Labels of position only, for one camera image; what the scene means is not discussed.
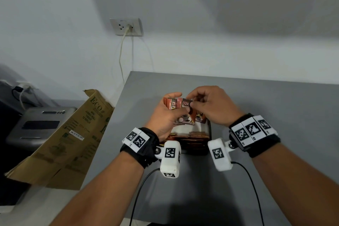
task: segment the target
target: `hand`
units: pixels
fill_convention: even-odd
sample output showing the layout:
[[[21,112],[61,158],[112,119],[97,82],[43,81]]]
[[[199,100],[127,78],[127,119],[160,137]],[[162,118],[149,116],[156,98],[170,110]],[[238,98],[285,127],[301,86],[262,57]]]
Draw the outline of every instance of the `hand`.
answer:
[[[186,97],[193,99],[191,107],[206,115],[214,123],[230,126],[243,113],[218,86],[197,87]]]
[[[168,93],[164,97],[173,99],[181,95],[181,92],[174,92]],[[180,116],[187,114],[189,110],[189,107],[170,110],[161,99],[145,127],[152,130],[158,136],[160,142],[164,141],[175,126],[173,122]]]

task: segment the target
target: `gray appliance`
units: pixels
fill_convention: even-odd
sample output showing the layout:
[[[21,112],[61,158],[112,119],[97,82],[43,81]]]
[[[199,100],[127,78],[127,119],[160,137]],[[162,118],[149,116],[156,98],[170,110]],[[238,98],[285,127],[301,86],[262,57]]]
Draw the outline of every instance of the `gray appliance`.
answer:
[[[31,107],[6,138],[6,143],[37,150],[74,112],[75,107]]]

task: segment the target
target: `gray table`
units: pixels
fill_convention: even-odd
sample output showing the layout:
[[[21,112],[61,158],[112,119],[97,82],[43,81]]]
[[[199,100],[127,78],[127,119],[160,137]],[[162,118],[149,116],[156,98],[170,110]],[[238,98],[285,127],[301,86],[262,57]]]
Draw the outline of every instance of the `gray table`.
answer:
[[[201,85],[218,85],[243,111],[262,115],[287,147],[339,182],[339,85],[131,72],[84,185],[119,153],[121,140],[146,123],[165,93],[181,91],[185,96]],[[213,138],[227,139],[227,133],[227,128],[212,124]],[[289,225],[248,155],[235,150],[231,157],[249,170],[266,225]],[[152,164],[143,177],[159,165]],[[261,225],[245,171],[234,165],[217,172],[209,155],[182,155],[178,179],[154,173],[143,186],[134,218],[162,224]]]

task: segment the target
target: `white sticker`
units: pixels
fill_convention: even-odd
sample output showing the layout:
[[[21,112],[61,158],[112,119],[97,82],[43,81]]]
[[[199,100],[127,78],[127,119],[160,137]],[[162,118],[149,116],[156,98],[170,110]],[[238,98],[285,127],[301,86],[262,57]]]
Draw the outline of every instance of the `white sticker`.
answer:
[[[254,143],[249,133],[241,123],[233,126],[232,131],[234,132],[235,136],[238,138],[243,147]]]
[[[272,126],[269,125],[268,122],[261,115],[253,116],[253,119],[258,123],[258,125],[263,131],[265,131],[267,135],[278,134],[277,131],[273,129]]]
[[[85,137],[81,136],[80,134],[76,133],[73,130],[70,130],[70,134],[72,134],[74,137],[80,139],[81,141],[84,140]]]
[[[138,152],[140,148],[149,140],[150,137],[138,128],[134,128],[126,138],[123,139],[123,143],[128,145],[134,152]]]
[[[253,141],[258,141],[266,137],[265,132],[261,130],[257,122],[251,117],[241,122]]]

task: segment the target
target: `electrical outlet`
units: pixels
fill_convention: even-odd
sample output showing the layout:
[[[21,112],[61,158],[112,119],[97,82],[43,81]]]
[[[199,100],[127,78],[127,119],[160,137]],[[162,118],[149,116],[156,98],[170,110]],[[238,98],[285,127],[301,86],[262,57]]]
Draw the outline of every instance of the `electrical outlet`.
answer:
[[[22,86],[25,86],[25,85],[30,86],[31,89],[39,89],[39,88],[37,88],[35,85],[33,85],[32,83],[30,83],[30,82],[17,81],[17,86],[22,87]]]
[[[126,36],[135,36],[141,37],[142,36],[142,29],[141,29],[141,21],[140,19],[109,19],[113,30],[116,35],[123,36],[128,28],[128,24],[132,26],[132,31],[128,32]]]

